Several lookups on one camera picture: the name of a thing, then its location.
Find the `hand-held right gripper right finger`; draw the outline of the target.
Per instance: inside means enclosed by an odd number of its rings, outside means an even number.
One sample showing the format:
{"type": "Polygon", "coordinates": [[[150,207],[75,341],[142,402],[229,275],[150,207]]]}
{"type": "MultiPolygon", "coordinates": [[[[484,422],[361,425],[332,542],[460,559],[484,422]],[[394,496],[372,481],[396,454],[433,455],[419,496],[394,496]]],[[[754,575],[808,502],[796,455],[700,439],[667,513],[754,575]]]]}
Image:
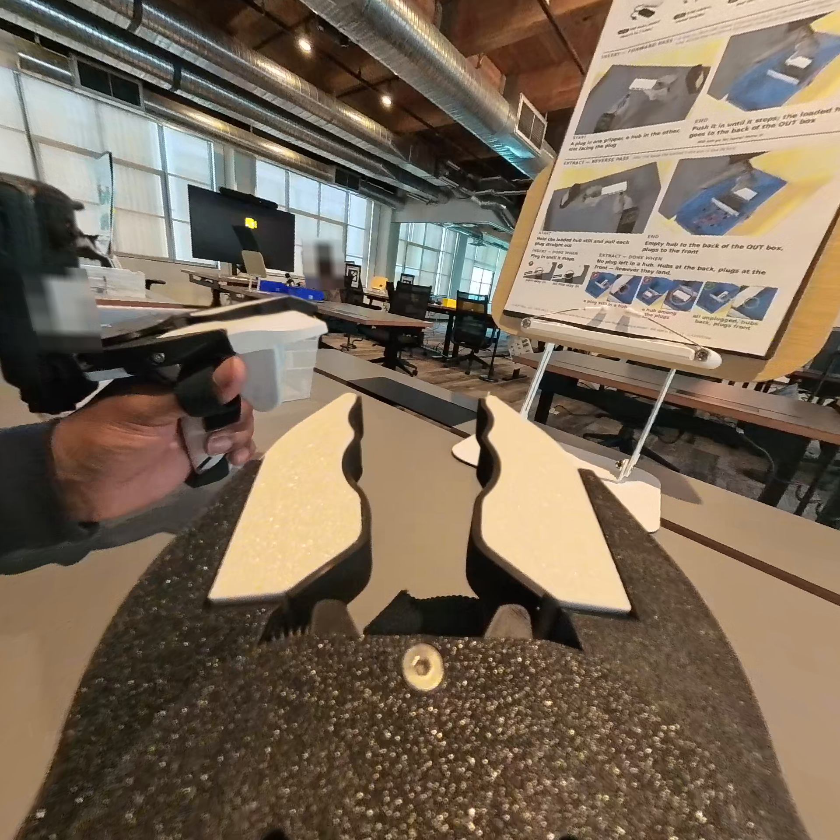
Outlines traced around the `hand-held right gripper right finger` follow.
{"type": "Polygon", "coordinates": [[[572,457],[493,395],[479,401],[470,538],[527,591],[579,613],[628,616],[631,601],[572,457]]]}

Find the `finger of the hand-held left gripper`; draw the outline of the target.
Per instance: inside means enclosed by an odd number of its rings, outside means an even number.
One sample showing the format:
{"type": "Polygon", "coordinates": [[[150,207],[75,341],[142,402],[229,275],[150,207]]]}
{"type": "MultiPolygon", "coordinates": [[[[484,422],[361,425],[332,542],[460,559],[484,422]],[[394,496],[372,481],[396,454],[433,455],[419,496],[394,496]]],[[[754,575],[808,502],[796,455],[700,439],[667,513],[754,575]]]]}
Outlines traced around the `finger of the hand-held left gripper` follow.
{"type": "Polygon", "coordinates": [[[291,344],[318,339],[328,327],[312,301],[268,296],[190,312],[188,323],[164,333],[167,339],[221,332],[230,344],[291,344]]]}
{"type": "Polygon", "coordinates": [[[231,347],[245,363],[241,396],[258,413],[268,413],[281,402],[283,351],[271,338],[232,338],[231,347]]]}

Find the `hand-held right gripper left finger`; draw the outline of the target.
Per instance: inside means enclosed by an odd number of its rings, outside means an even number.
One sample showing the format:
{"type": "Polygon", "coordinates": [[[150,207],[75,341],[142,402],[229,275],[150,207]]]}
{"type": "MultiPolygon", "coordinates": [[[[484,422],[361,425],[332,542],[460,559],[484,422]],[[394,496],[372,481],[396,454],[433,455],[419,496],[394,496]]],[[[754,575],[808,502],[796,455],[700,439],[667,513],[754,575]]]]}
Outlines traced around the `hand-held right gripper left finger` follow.
{"type": "Polygon", "coordinates": [[[207,600],[312,607],[351,603],[372,571],[363,403],[345,393],[266,452],[207,600]]]}

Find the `wooden desk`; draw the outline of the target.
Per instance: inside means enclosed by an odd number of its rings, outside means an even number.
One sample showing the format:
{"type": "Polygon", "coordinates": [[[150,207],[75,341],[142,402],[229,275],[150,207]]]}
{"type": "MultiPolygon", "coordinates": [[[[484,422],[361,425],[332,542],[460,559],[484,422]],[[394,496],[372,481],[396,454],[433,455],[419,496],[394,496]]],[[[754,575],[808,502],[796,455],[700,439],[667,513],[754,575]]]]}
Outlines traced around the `wooden desk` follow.
{"type": "MultiPolygon", "coordinates": [[[[211,291],[215,307],[221,306],[222,295],[226,295],[231,302],[295,297],[285,292],[250,289],[241,280],[225,279],[197,269],[183,269],[182,273],[187,275],[193,285],[211,291]]],[[[313,304],[323,319],[341,322],[346,327],[362,328],[365,333],[373,331],[374,341],[383,348],[383,356],[374,360],[374,363],[390,371],[417,376],[415,364],[405,360],[403,352],[423,347],[425,330],[430,326],[430,321],[346,302],[315,301],[311,298],[303,298],[303,301],[313,304]]]]}
{"type": "MultiPolygon", "coordinates": [[[[621,421],[623,430],[616,434],[614,447],[629,454],[635,443],[634,430],[644,425],[666,372],[572,350],[552,352],[545,370],[538,372],[541,358],[539,353],[514,358],[534,369],[534,420],[548,422],[556,396],[594,405],[621,421]]],[[[758,500],[772,507],[780,505],[793,484],[810,443],[821,446],[818,463],[822,475],[838,457],[839,420],[834,406],[687,374],[675,375],[654,426],[756,448],[768,462],[758,500]]]]}

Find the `black display screen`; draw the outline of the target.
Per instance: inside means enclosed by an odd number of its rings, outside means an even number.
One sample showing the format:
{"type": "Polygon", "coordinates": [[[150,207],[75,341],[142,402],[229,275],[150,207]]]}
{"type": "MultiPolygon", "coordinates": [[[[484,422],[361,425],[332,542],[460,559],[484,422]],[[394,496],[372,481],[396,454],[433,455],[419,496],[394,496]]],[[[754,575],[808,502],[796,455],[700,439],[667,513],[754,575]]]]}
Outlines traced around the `black display screen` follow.
{"type": "Polygon", "coordinates": [[[269,270],[295,267],[296,218],[257,196],[187,187],[192,255],[244,267],[244,251],[260,253],[269,270]]]}

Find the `black office chair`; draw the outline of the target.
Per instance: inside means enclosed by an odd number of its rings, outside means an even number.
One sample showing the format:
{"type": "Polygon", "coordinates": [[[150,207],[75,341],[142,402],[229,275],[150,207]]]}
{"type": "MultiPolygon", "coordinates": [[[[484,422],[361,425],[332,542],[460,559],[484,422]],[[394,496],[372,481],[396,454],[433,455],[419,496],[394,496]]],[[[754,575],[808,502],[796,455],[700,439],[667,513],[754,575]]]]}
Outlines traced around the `black office chair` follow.
{"type": "Polygon", "coordinates": [[[456,293],[455,320],[451,340],[453,353],[449,364],[466,364],[470,373],[474,363],[486,368],[480,377],[485,382],[498,382],[495,373],[500,330],[492,321],[489,298],[469,291],[456,293]]]}
{"type": "Polygon", "coordinates": [[[403,319],[419,322],[419,325],[413,327],[403,324],[393,333],[393,342],[398,354],[404,350],[412,350],[423,345],[424,333],[427,329],[427,306],[432,291],[432,286],[404,282],[398,283],[395,287],[391,299],[390,313],[403,319]]]}

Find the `printed instruction board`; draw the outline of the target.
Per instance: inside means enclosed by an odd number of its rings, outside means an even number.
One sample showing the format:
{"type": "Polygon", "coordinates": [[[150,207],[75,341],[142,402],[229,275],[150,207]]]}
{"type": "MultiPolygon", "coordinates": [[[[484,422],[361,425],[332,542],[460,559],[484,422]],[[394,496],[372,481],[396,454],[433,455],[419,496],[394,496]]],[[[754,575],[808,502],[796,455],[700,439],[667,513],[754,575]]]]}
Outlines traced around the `printed instruction board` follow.
{"type": "Polygon", "coordinates": [[[492,316],[761,382],[838,321],[838,1],[613,2],[492,316]]]}

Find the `metal air duct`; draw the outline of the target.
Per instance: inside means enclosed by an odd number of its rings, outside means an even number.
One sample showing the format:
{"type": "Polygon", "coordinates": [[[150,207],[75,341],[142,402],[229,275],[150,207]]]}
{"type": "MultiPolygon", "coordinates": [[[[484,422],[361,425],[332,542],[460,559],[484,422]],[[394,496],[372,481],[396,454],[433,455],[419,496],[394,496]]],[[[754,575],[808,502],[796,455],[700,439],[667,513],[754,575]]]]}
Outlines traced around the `metal air duct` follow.
{"type": "Polygon", "coordinates": [[[305,4],[522,174],[533,178],[553,165],[551,148],[520,134],[508,101],[407,2],[305,4]]]}
{"type": "Polygon", "coordinates": [[[275,140],[241,129],[217,115],[192,108],[180,101],[144,89],[143,109],[148,116],[168,125],[193,131],[207,140],[226,143],[237,151],[249,152],[256,158],[281,166],[289,172],[305,175],[320,183],[340,186],[389,207],[404,206],[404,197],[399,193],[385,190],[368,179],[348,173],[334,164],[316,161],[275,140]]]}
{"type": "Polygon", "coordinates": [[[42,7],[42,18],[58,13],[92,15],[342,140],[356,142],[395,164],[408,163],[393,132],[223,30],[188,15],[173,2],[2,2],[2,7],[32,13],[42,7]]]}

